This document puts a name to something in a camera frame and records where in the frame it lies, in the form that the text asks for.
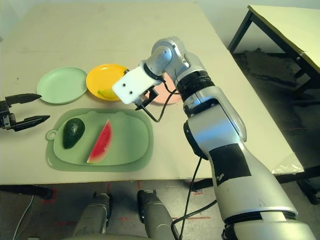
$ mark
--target power cord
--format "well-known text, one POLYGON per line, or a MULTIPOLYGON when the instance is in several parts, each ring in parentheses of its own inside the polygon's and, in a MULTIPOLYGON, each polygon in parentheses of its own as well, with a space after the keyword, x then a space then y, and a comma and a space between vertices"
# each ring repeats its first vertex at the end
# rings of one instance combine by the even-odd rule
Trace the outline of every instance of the power cord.
POLYGON ((151 112, 149 112, 149 111, 146 109, 145 106, 141 105, 141 108, 143 109, 143 111, 145 111, 145 113, 146 113, 153 121, 155 121, 156 123, 159 123, 159 122, 161 121, 164 113, 165 113, 165 109, 166 109, 166 107, 167 107, 167 105, 168 105, 168 102, 169 102, 170 98, 172 97, 173 94, 175 94, 176 91, 177 91, 177 89, 175 89, 175 90, 173 90, 173 91, 169 91, 169 89, 168 89, 168 92, 170 92, 170 95, 167 97, 167 99, 166 99, 166 101, 165 101, 165 103, 164 103, 164 105, 163 105, 162 111, 161 111, 160 116, 159 116, 158 119, 156 119, 156 118, 151 114, 151 112))
POLYGON ((164 81, 163 83, 164 83, 164 87, 165 87, 165 89, 168 91, 168 93, 171 94, 172 92, 174 92, 173 94, 179 95, 179 93, 175 92, 174 90, 173 90, 173 91, 170 91, 169 88, 168 88, 168 85, 167 85, 167 83, 166 83, 165 81, 164 81))
POLYGON ((193 211, 191 213, 188 213, 187 214, 187 210, 188 210, 188 205, 189 205, 189 200, 190 200, 190 195, 191 195, 191 190, 192 190, 192 187, 194 185, 194 182, 195 182, 195 178, 196 178, 196 175, 197 175, 197 172, 198 172, 198 169, 199 169, 199 166, 201 164, 201 160, 202 158, 200 157, 199 158, 199 162, 195 168, 195 171, 194 171, 194 174, 193 174, 193 177, 192 177, 192 180, 191 180, 191 183, 190 183, 190 187, 189 187, 189 192, 188 192, 188 197, 186 199, 186 204, 185 204, 185 210, 184 210, 184 215, 176 220, 174 220, 172 223, 171 223, 171 231, 173 233, 173 236, 174 236, 174 239, 175 240, 182 240, 182 237, 183 237, 183 232, 184 232, 184 227, 185 227, 185 221, 187 218, 190 218, 191 216, 193 215, 196 215, 196 214, 199 214, 207 209, 209 209, 210 207, 212 207, 213 205, 215 205, 217 203, 217 200, 214 200, 213 202, 211 202, 210 204, 204 206, 203 208, 200 208, 196 211, 193 211), (175 224, 182 221, 182 227, 181 227, 181 232, 180 232, 180 236, 178 236, 177 232, 176 232, 176 229, 175 229, 175 224))
MULTIPOLYGON (((170 98, 176 94, 178 95, 179 93, 176 93, 177 89, 173 90, 173 91, 170 91, 166 82, 164 81, 164 87, 165 89, 170 93, 170 95, 168 96, 168 98, 166 99, 164 105, 163 105, 163 108, 162 108, 162 111, 160 113, 160 116, 158 119, 156 119, 152 114, 151 112, 149 112, 145 106, 141 105, 141 108, 145 111, 145 113, 153 120, 155 121, 156 123, 159 123, 165 113, 165 109, 168 105, 168 102, 170 100, 170 98)), ((174 239, 175 240, 182 240, 182 237, 183 237, 183 232, 184 232, 184 227, 185 227, 185 221, 187 218, 190 218, 191 216, 193 215, 196 215, 196 214, 199 214, 209 208, 211 208, 213 205, 215 205, 217 203, 217 200, 214 200, 213 202, 209 203, 208 205, 204 206, 203 208, 200 208, 196 211, 193 211, 193 212, 190 212, 187 214, 187 210, 188 210, 188 205, 189 205, 189 200, 190 200, 190 195, 191 195, 191 191, 192 191, 192 187, 194 185, 194 182, 195 182, 195 178, 196 178, 196 175, 197 175, 197 172, 198 172, 198 169, 199 169, 199 166, 201 164, 201 160, 202 160, 202 157, 199 158, 199 162, 195 168, 195 171, 194 171, 194 174, 193 174, 193 177, 192 177, 192 180, 191 180, 191 183, 190 183, 190 187, 189 187, 189 192, 188 192, 188 196, 187 196, 187 199, 186 199, 186 204, 185 204, 185 209, 184 209, 184 215, 176 220, 174 220, 172 223, 171 223, 171 231, 173 233, 173 236, 174 236, 174 239), (182 221, 182 226, 181 226, 181 232, 180 232, 180 236, 178 236, 177 232, 176 232, 176 229, 175 229, 175 224, 177 224, 178 222, 182 221)))
POLYGON ((24 210, 24 212, 23 212, 23 214, 22 214, 22 216, 21 216, 21 218, 20 218, 20 220, 19 220, 19 222, 18 222, 18 224, 17 224, 17 226, 16 226, 16 228, 15 228, 15 231, 14 231, 14 234, 13 234, 13 237, 12 237, 12 240, 16 240, 16 239, 21 235, 21 233, 25 230, 25 228, 26 228, 26 226, 27 226, 27 224, 28 224, 28 222, 29 222, 29 220, 30 220, 30 216, 31 216, 31 213, 32 213, 32 212, 30 212, 30 214, 29 214, 29 219, 27 220, 27 222, 26 222, 25 226, 23 227, 22 231, 17 235, 17 232, 18 232, 18 229, 19 229, 19 227, 20 227, 20 225, 21 225, 21 223, 22 223, 22 220, 24 219, 26 213, 28 212, 28 210, 30 209, 31 205, 33 204, 34 199, 35 199, 35 195, 32 195, 31 200, 30 200, 28 206, 27 206, 26 209, 24 210))

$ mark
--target black cable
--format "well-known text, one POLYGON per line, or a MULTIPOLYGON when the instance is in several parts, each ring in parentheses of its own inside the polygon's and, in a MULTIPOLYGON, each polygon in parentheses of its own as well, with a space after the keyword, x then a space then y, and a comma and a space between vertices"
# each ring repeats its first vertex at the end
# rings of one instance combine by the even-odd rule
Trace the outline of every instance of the black cable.
POLYGON ((165 87, 165 89, 167 90, 168 93, 171 94, 172 92, 175 92, 175 91, 170 91, 170 90, 169 90, 168 85, 167 85, 167 83, 166 83, 165 81, 163 82, 163 84, 164 84, 164 87, 165 87))
POLYGON ((146 107, 145 107, 143 104, 141 104, 140 107, 145 111, 146 114, 148 114, 148 116, 149 116, 153 121, 155 121, 156 123, 159 123, 160 120, 162 119, 164 113, 165 113, 165 109, 166 109, 166 107, 167 107, 167 105, 168 105, 168 102, 169 102, 170 98, 172 97, 173 94, 175 94, 176 91, 177 91, 177 89, 173 90, 173 91, 170 93, 170 95, 167 97, 167 99, 166 99, 166 101, 165 101, 165 103, 164 103, 164 105, 163 105, 162 111, 161 111, 160 116, 159 116, 158 119, 156 119, 156 118, 146 109, 146 107))
POLYGON ((190 183, 190 187, 189 187, 189 192, 188 192, 188 196, 187 196, 187 199, 186 199, 186 204, 185 204, 185 209, 184 209, 184 215, 176 220, 174 220, 172 223, 171 223, 171 231, 173 233, 173 236, 174 236, 174 239, 176 240, 182 240, 182 237, 183 237, 183 232, 184 232, 184 227, 185 227, 185 221, 187 218, 193 216, 193 215, 196 215, 204 210, 207 210, 208 208, 212 207, 214 204, 217 203, 217 200, 214 200, 213 202, 211 202, 210 204, 208 204, 207 206, 204 206, 203 208, 201 209, 198 209, 194 212, 191 212, 189 214, 187 214, 187 210, 188 210, 188 205, 189 205, 189 200, 190 200, 190 195, 191 195, 191 190, 192 190, 192 187, 194 185, 194 182, 195 182, 195 178, 196 178, 196 175, 197 175, 197 172, 198 172, 198 169, 199 169, 199 166, 201 164, 201 160, 202 158, 200 157, 199 158, 199 162, 195 168, 195 171, 194 171, 194 174, 193 174, 193 177, 192 177, 192 180, 191 180, 191 183, 190 183), (180 232, 180 236, 177 235, 177 232, 175 230, 175 224, 180 222, 180 221, 183 221, 182 222, 182 227, 181 227, 181 232, 180 232))
POLYGON ((190 218, 190 217, 192 217, 193 215, 199 214, 199 213, 201 213, 201 212, 203 212, 203 211, 211 208, 211 207, 212 207, 213 205, 215 205, 216 203, 217 203, 217 200, 214 200, 213 202, 209 203, 208 205, 204 206, 203 208, 200 208, 200 209, 198 209, 198 210, 196 210, 196 211, 190 212, 190 213, 188 213, 187 215, 182 216, 182 217, 174 220, 174 221, 171 223, 171 231, 172 231, 172 233, 173 233, 174 239, 175 239, 175 240, 180 240, 180 239, 179 239, 179 236, 177 235, 177 232, 175 231, 175 224, 177 224, 178 222, 180 222, 180 221, 182 221, 182 220, 185 220, 185 219, 187 219, 187 218, 190 218))
MULTIPOLYGON (((199 167, 200 167, 201 160, 202 160, 202 157, 199 158, 199 162, 198 162, 198 164, 197 164, 197 166, 196 166, 196 168, 195 168, 195 171, 194 171, 194 174, 193 174, 191 183, 190 183, 189 192, 188 192, 188 197, 186 198, 186 203, 185 203, 185 209, 184 209, 184 214, 183 214, 184 216, 187 215, 187 210, 188 210, 188 205, 189 205, 191 190, 192 190, 192 187, 193 187, 193 185, 194 185, 194 181, 195 181, 195 178, 196 178, 198 169, 199 169, 199 167)), ((181 227, 181 232, 180 232, 179 240, 182 239, 182 233, 184 232, 185 221, 186 221, 186 219, 183 219, 183 221, 182 221, 182 227, 181 227)))

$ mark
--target avocado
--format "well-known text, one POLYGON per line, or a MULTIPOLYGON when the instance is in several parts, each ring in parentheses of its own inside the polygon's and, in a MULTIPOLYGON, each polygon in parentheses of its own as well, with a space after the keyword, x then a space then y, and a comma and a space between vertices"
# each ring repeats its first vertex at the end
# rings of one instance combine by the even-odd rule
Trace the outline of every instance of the avocado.
POLYGON ((63 128, 63 147, 71 149, 85 132, 85 124, 80 118, 68 120, 63 128))

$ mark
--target black tape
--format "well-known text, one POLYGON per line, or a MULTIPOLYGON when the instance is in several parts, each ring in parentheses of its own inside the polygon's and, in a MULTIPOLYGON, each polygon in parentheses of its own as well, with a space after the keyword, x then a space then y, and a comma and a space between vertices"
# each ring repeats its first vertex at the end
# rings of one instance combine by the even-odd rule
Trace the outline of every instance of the black tape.
POLYGON ((213 161, 217 186, 229 179, 251 176, 246 158, 238 144, 215 148, 209 154, 213 161))

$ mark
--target watermelon slice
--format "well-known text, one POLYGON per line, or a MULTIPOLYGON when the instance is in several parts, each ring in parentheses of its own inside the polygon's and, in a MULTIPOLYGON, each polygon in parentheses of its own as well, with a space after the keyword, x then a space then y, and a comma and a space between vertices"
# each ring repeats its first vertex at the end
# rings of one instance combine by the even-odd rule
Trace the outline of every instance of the watermelon slice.
POLYGON ((107 120, 86 162, 88 164, 96 164, 102 161, 108 153, 111 140, 112 128, 110 121, 107 120))

